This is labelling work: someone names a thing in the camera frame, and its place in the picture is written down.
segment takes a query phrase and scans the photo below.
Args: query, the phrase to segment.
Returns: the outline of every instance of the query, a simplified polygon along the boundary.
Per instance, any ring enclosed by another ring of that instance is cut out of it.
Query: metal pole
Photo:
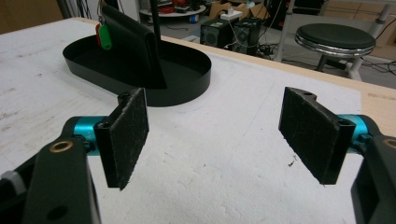
[[[58,2],[58,7],[61,10],[62,17],[64,17],[64,19],[72,18],[67,3],[64,0],[57,0],[57,2]]]
[[[387,20],[388,14],[390,13],[391,9],[392,9],[392,5],[385,5],[378,19],[375,20],[375,23],[368,32],[374,38],[377,38],[377,36],[379,35],[379,32],[381,31],[382,26],[385,24],[385,21]],[[350,74],[355,74],[355,76],[352,77],[353,79],[361,80],[360,77],[356,77],[356,74],[359,72],[358,70],[361,67],[362,63],[363,60],[361,58],[357,58],[353,61],[353,64],[349,71]]]
[[[157,44],[161,45],[160,17],[158,16],[158,7],[156,0],[149,0],[151,4],[152,24],[154,25],[154,33],[157,36]]]
[[[290,0],[288,11],[286,12],[285,22],[282,28],[282,34],[280,36],[279,45],[277,47],[276,56],[274,58],[275,62],[282,62],[283,46],[285,45],[286,35],[289,30],[291,15],[293,15],[295,0]]]

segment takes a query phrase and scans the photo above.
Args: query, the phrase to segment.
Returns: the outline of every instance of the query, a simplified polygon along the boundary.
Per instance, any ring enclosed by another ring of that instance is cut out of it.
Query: stool seat
[[[375,39],[366,32],[338,24],[314,23],[298,28],[295,40],[301,46],[324,55],[356,58],[369,54]]]
[[[371,35],[345,25],[308,24],[300,27],[297,33],[304,39],[340,49],[367,49],[375,45]]]

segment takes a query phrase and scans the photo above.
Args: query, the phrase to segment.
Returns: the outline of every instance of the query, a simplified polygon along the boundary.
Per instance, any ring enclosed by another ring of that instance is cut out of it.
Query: cable
[[[270,35],[274,39],[274,41],[267,40],[267,35]],[[274,34],[264,32],[261,35],[259,35],[259,42],[261,44],[277,44],[279,42],[279,38],[278,38],[278,36],[276,36]]]
[[[391,21],[391,22],[382,30],[381,34],[379,34],[379,35],[376,37],[375,40],[377,40],[382,34],[384,34],[385,30],[386,30],[391,24],[393,24],[395,21],[396,21],[396,19],[394,19],[393,21]]]
[[[236,43],[238,43],[238,42],[234,41],[233,43],[224,46],[224,49],[227,49],[229,46],[234,45],[234,44],[236,44]]]
[[[121,6],[121,11],[122,11],[122,13],[125,13],[125,12],[123,11],[123,6],[122,6],[121,0],[119,0],[119,3],[120,3],[120,6]]]
[[[235,36],[235,42],[238,43],[240,46],[242,46],[242,47],[244,47],[244,48],[255,48],[255,47],[257,47],[257,46],[260,45],[260,42],[259,42],[259,41],[257,41],[257,44],[251,45],[251,46],[246,46],[246,45],[241,44],[241,42],[239,42],[239,40],[238,40],[238,36],[236,36],[235,30],[233,29],[233,26],[231,25],[230,21],[228,21],[228,23],[230,24],[231,30],[233,31],[233,36]]]
[[[88,7],[88,2],[87,2],[87,0],[85,0],[85,14],[87,15],[87,17],[88,17],[88,19],[92,19],[92,16],[91,16],[91,12],[90,12],[90,8]]]
[[[98,6],[96,8],[96,14],[98,16],[102,16],[102,6],[107,5],[107,3],[105,2],[105,0],[99,0],[98,1]]]
[[[380,73],[391,73],[396,76],[396,61],[390,63],[372,63],[363,58],[361,58],[364,62],[362,65],[365,67],[373,68],[375,71]]]
[[[77,8],[78,8],[78,15],[79,15],[80,17],[84,17],[84,16],[83,16],[84,10],[82,9],[80,0],[76,0],[76,5],[77,5]]]
[[[268,57],[272,59],[271,55],[274,54],[274,49],[277,47],[277,45],[278,44],[260,44],[256,53],[258,53],[262,58]]]
[[[260,15],[260,13],[262,12],[262,9],[265,7],[265,4],[262,4],[262,8],[260,8],[259,12],[256,14],[256,16],[254,16],[253,18],[257,18],[257,16]],[[267,16],[268,10],[265,12],[264,14],[264,18]]]
[[[270,26],[269,26],[269,27],[265,27],[264,32],[262,32],[262,34],[259,35],[259,40],[262,38],[263,35],[265,35],[265,34],[267,33],[268,28],[271,28],[272,25],[274,24],[275,17],[277,16],[277,13],[279,12],[279,9],[280,9],[281,4],[282,4],[282,1],[280,1],[280,2],[279,2],[279,5],[277,6],[276,14],[275,14],[273,20],[271,21]]]

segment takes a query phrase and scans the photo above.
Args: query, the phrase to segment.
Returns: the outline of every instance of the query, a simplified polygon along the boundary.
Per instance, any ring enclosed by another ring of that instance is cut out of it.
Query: wall
[[[0,0],[0,34],[62,19],[54,0]]]

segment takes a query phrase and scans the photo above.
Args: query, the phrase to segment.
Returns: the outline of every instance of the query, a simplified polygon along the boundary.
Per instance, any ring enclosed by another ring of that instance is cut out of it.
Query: floor
[[[184,39],[192,35],[199,36],[201,24],[208,21],[208,17],[200,15],[197,23],[191,23],[189,22],[189,19],[189,17],[160,18],[161,35],[178,39]],[[150,30],[153,30],[153,26],[149,22],[148,17],[141,16],[141,22]],[[280,31],[269,29],[265,35],[260,38],[260,43],[275,44],[279,41],[279,37]],[[315,52],[298,46],[292,38],[286,40],[283,53],[284,60],[282,63],[288,63],[307,69],[315,69],[319,58],[320,56]],[[363,65],[359,70],[361,80],[363,82],[396,89],[396,75],[391,72],[387,72],[389,69],[386,63],[390,63],[390,61],[371,56],[364,57]],[[390,69],[395,71],[396,64],[393,64]],[[323,72],[334,76],[347,77],[346,71],[335,69],[330,66],[326,66]]]

